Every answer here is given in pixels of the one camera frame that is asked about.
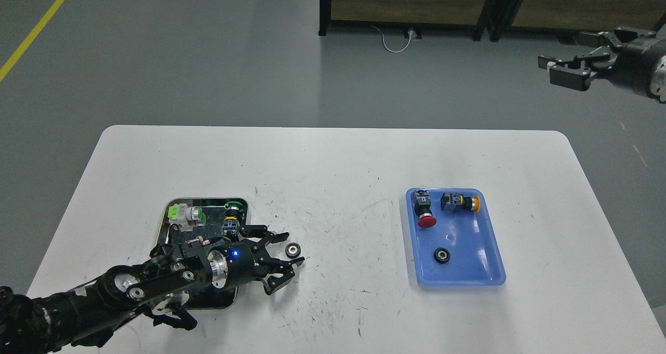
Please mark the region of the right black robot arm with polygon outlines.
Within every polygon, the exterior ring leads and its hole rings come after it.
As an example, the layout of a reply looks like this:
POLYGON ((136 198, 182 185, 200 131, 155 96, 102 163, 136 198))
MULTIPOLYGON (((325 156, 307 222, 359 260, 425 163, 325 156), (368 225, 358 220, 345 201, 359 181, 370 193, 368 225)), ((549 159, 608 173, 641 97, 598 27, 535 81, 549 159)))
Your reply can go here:
POLYGON ((572 58, 537 58, 538 67, 548 71, 551 84, 585 92, 593 81, 604 80, 664 104, 665 40, 656 31, 617 27, 580 32, 575 41, 593 50, 572 58))

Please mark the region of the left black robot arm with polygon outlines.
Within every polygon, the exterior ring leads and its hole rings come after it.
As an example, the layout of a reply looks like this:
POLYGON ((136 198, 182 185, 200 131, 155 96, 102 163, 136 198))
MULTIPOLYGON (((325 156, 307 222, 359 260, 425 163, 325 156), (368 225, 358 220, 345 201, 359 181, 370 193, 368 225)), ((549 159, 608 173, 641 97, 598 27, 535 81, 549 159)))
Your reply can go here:
POLYGON ((238 241, 199 236, 157 244, 145 262, 111 267, 48 297, 30 298, 2 287, 2 353, 50 353, 68 345, 100 348, 141 315, 156 326, 191 331, 198 322, 187 304, 210 288, 226 292, 256 281, 273 295, 290 283, 305 260, 298 243, 286 245, 286 259, 267 249, 288 238, 287 232, 253 226, 242 229, 238 241))

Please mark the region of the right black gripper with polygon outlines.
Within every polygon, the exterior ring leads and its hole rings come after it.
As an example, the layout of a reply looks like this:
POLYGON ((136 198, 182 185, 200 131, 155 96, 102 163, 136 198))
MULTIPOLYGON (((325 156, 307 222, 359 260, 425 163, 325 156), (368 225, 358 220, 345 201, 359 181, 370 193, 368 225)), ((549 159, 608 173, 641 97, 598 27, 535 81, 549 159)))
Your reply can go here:
POLYGON ((650 99, 665 98, 665 40, 654 30, 617 27, 611 31, 580 32, 580 45, 609 45, 621 50, 612 67, 612 53, 594 52, 569 60, 538 57, 538 67, 548 72, 551 84, 587 91, 595 79, 606 77, 614 86, 650 99))

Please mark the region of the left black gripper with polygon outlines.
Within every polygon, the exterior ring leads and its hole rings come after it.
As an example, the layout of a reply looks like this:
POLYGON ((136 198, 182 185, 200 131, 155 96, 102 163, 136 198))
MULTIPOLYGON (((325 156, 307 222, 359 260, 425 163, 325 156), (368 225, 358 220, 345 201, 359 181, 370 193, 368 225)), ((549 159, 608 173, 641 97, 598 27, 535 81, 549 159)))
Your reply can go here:
POLYGON ((276 233, 266 225, 246 224, 238 233, 241 241, 215 247, 208 254, 211 284, 215 288, 227 290, 260 281, 265 294, 271 296, 290 283, 296 267, 306 260, 304 257, 283 260, 268 253, 266 246, 286 241, 290 237, 288 232, 276 233))

